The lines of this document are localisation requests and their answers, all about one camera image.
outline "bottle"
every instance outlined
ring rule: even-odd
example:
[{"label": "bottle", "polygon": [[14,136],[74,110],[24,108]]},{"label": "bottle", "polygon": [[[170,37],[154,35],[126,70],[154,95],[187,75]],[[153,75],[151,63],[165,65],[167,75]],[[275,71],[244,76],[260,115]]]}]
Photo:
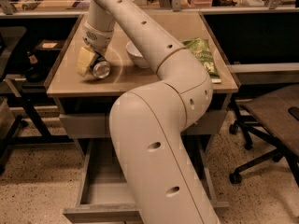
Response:
[{"label": "bottle", "polygon": [[37,57],[31,52],[27,51],[29,63],[33,66],[26,71],[25,77],[29,82],[38,82],[47,77],[46,68],[41,64]]}]

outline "floor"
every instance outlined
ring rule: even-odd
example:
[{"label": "floor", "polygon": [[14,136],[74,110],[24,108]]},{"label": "floor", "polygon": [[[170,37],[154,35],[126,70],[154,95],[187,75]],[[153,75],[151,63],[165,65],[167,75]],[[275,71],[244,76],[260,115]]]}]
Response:
[{"label": "floor", "polygon": [[[240,185],[230,184],[228,174],[237,165],[270,148],[254,139],[255,148],[245,150],[241,133],[228,132],[234,119],[230,111],[207,153],[218,199],[230,204],[219,216],[221,223],[299,223],[299,191],[284,160],[268,161],[245,172]],[[44,120],[53,134],[64,133],[57,118],[45,116]],[[30,133],[36,135],[31,125],[19,135]],[[6,170],[0,175],[0,223],[69,224],[62,212],[75,206],[82,164],[73,144],[12,149]]]}]

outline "desk drawer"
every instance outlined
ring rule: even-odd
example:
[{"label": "desk drawer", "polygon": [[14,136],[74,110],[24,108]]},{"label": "desk drawer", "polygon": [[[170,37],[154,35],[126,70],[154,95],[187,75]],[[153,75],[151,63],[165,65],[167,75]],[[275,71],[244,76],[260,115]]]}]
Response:
[{"label": "desk drawer", "polygon": [[70,138],[104,138],[110,136],[108,114],[61,114],[59,119]]},{"label": "desk drawer", "polygon": [[[226,110],[211,110],[205,113],[197,123],[188,128],[184,134],[217,134],[226,117]],[[104,138],[109,134],[109,114],[74,114],[60,115],[59,119],[64,125],[67,135],[73,139]]]},{"label": "desk drawer", "polygon": [[76,207],[64,216],[72,223],[141,221],[110,139],[90,142]]}]

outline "chair leg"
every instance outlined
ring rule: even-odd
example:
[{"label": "chair leg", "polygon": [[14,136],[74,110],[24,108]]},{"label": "chair leg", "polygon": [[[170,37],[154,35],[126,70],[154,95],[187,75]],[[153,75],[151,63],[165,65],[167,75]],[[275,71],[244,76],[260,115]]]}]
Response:
[{"label": "chair leg", "polygon": [[264,155],[262,155],[261,157],[253,160],[253,161],[250,161],[250,162],[247,162],[239,167],[237,167],[235,169],[235,171],[230,174],[229,178],[230,178],[230,181],[232,184],[238,184],[238,183],[241,183],[242,182],[242,177],[240,175],[241,172],[255,166],[255,165],[258,165],[264,161],[267,161],[267,160],[270,160],[272,159],[273,157],[276,157],[277,155],[280,154],[280,151],[278,149],[274,149],[273,151],[271,152],[268,152]]},{"label": "chair leg", "polygon": [[[15,118],[14,122],[12,123],[9,131],[7,132],[7,135],[5,136],[5,138],[2,140],[2,142],[0,142],[0,161],[2,160],[7,147],[8,147],[8,142],[10,140],[10,138],[15,134],[15,132],[17,131],[19,125],[21,124],[21,119],[22,116],[19,115]],[[2,174],[5,171],[5,167],[4,164],[0,164],[0,174]]]},{"label": "chair leg", "polygon": [[283,155],[282,154],[278,154],[277,156],[273,157],[273,161],[274,162],[279,162],[281,161],[281,159],[283,158]]},{"label": "chair leg", "polygon": [[[234,122],[234,124],[231,125],[230,133],[231,134],[236,134],[237,126],[239,126],[238,123],[239,122],[244,122],[244,120],[243,120],[243,116],[240,113],[240,109],[239,109],[238,105],[236,104],[234,96],[231,98],[231,107],[233,108],[233,110],[235,112],[236,121]],[[246,140],[245,149],[246,150],[252,149],[253,148],[253,146],[252,146],[253,143],[252,143],[251,137],[249,135],[248,129],[244,126],[239,126],[239,127],[241,128],[243,136]]]},{"label": "chair leg", "polygon": [[290,169],[292,171],[292,174],[296,180],[297,186],[299,187],[299,167],[298,167],[298,162],[295,161],[294,159],[286,156],[286,160],[290,166]]}]

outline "open drawer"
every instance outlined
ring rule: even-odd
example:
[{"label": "open drawer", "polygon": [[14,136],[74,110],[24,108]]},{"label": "open drawer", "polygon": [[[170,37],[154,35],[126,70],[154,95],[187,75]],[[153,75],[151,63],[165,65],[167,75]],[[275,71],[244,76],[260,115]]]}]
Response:
[{"label": "open drawer", "polygon": [[91,140],[76,207],[64,216],[72,223],[141,221],[110,139]]}]

